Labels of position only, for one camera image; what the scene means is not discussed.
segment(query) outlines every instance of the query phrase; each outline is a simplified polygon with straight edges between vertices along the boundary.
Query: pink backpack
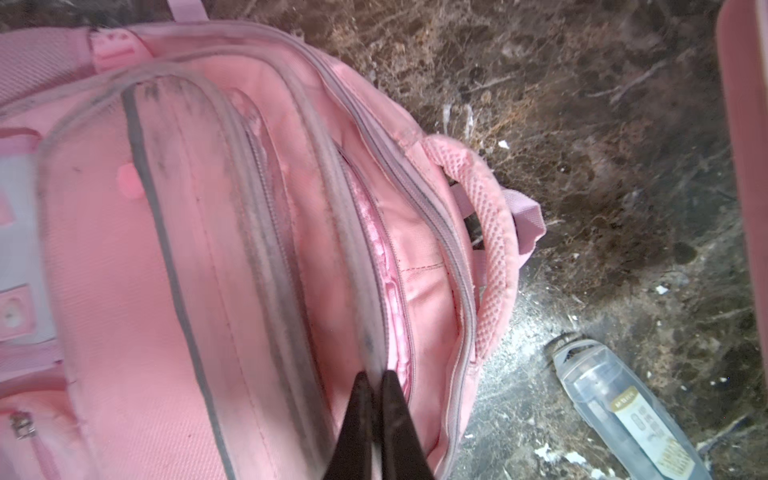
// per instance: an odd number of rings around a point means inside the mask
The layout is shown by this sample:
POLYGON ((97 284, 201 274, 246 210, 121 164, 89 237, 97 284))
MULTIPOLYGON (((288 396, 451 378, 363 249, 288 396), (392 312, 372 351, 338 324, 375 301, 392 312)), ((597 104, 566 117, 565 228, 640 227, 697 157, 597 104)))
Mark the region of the pink backpack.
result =
POLYGON ((539 206, 341 61, 182 6, 0 37, 0 478, 321 478, 387 369, 445 478, 539 206))

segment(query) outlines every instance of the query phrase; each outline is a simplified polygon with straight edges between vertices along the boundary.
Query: dark marble tabletop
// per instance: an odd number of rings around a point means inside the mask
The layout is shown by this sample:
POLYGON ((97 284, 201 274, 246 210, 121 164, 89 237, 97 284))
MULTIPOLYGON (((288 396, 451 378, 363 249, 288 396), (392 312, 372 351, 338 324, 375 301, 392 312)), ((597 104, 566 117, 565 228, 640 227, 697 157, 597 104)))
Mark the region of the dark marble tabletop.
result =
MULTIPOLYGON (((627 473, 546 355, 610 346, 714 478, 768 478, 768 412, 714 0, 223 0, 352 65, 539 200, 549 233, 487 364, 454 480, 627 473)), ((0 28, 169 19, 161 0, 0 0, 0 28)))

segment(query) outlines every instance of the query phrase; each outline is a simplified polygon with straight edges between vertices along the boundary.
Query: plastic container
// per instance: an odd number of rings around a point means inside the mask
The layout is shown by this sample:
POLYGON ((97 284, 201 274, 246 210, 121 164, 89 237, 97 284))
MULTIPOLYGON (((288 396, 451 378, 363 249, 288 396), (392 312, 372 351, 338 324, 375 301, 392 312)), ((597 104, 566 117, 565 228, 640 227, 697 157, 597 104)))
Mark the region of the plastic container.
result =
POLYGON ((581 417, 635 480, 711 480, 699 455, 653 393, 605 345, 567 344, 552 356, 581 417))

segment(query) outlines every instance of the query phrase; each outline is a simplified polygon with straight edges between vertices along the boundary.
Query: white label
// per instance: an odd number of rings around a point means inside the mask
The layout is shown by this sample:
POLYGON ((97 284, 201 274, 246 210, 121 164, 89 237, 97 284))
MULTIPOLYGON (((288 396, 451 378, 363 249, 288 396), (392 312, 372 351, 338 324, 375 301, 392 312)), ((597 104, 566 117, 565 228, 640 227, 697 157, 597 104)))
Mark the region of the white label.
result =
POLYGON ((693 459, 635 387, 616 397, 611 410, 662 475, 672 480, 688 480, 694 471, 693 459))

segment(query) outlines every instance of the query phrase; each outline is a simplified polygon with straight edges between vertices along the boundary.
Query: metal zipper slider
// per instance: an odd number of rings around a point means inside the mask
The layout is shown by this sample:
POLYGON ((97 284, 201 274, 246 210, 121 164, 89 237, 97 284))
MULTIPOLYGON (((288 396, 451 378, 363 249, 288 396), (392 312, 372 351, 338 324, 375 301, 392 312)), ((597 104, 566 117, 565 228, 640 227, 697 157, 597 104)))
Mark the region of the metal zipper slider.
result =
POLYGON ((27 412, 13 412, 11 414, 11 428, 16 434, 17 440, 29 439, 37 435, 32 417, 27 412))

